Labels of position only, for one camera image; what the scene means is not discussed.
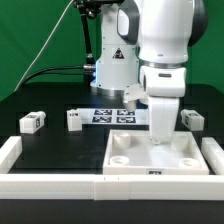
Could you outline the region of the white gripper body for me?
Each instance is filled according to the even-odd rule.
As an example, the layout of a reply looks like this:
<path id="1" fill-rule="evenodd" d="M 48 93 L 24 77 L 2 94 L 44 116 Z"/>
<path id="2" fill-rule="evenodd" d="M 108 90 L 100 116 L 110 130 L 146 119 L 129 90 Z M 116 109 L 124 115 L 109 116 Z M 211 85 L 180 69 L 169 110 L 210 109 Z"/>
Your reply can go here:
<path id="1" fill-rule="evenodd" d="M 152 143 L 170 142 L 176 126 L 180 99 L 146 95 L 143 102 L 148 105 L 149 136 Z"/>

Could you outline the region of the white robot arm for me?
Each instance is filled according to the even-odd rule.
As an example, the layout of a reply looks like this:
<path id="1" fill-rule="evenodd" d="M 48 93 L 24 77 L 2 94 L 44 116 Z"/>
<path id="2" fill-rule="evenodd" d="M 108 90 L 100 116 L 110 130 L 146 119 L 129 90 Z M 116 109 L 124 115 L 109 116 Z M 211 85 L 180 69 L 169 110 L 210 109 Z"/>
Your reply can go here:
<path id="1" fill-rule="evenodd" d="M 204 0 L 102 0 L 101 56 L 91 89 L 123 92 L 127 110 L 141 101 L 149 134 L 160 144 L 173 136 L 185 95 L 188 48 L 206 31 Z"/>

